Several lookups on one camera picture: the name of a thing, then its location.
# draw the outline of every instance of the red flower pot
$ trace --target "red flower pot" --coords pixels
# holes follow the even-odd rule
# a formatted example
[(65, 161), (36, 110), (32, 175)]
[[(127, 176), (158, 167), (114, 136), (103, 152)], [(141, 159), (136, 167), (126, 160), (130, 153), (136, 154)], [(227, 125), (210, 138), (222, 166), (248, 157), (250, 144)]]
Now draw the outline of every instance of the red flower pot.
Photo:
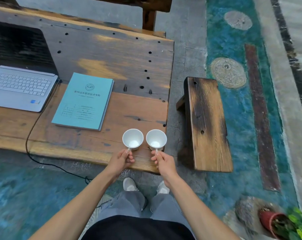
[(278, 212), (273, 212), (273, 211), (264, 211), (264, 210), (261, 210), (259, 212), (259, 218), (260, 218), (260, 221), (262, 223), (262, 225), (267, 229), (269, 230), (269, 232), (271, 232), (271, 234), (276, 238), (276, 239), (280, 239), (273, 231), (273, 228), (272, 228), (272, 222), (273, 220), (275, 220), (278, 216), (285, 216), (285, 214), (283, 213), (278, 213)]

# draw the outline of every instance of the white ceramic mug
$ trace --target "white ceramic mug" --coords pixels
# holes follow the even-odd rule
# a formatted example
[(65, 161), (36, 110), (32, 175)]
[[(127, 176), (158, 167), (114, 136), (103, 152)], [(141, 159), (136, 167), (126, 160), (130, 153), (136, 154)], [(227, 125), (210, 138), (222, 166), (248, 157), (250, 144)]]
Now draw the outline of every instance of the white ceramic mug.
[(149, 148), (153, 151), (162, 151), (163, 147), (167, 143), (167, 136), (165, 133), (159, 129), (150, 130), (146, 134), (146, 142), (149, 145)]
[(128, 129), (122, 136), (123, 144), (129, 150), (137, 150), (144, 140), (143, 133), (138, 129)]

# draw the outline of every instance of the booklet cover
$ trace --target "booklet cover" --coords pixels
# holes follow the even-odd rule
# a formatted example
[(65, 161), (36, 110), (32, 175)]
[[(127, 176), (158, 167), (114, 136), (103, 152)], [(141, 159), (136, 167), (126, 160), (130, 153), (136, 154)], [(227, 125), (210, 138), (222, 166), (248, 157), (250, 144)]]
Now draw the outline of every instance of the booklet cover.
[(114, 81), (73, 73), (52, 123), (101, 130)]

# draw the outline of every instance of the laptop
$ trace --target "laptop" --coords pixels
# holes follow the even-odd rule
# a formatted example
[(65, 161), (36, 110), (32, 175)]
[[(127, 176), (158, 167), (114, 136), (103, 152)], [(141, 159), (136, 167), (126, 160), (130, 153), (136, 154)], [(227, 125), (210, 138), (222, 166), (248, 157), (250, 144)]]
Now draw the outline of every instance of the laptop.
[(40, 112), (57, 79), (42, 31), (0, 22), (0, 107)]

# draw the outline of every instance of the hand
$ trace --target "hand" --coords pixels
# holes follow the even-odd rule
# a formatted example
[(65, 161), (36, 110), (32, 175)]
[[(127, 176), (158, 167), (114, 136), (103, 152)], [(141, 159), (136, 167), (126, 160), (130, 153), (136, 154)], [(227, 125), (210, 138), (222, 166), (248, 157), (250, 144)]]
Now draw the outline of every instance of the hand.
[(151, 160), (157, 164), (157, 169), (165, 181), (165, 185), (170, 188), (170, 180), (179, 177), (177, 169), (175, 168), (175, 162), (173, 156), (170, 156), (161, 151), (152, 151)]
[(115, 181), (120, 176), (122, 171), (128, 168), (132, 163), (134, 163), (132, 151), (129, 149), (123, 149), (118, 153), (113, 153), (105, 170), (114, 176)]

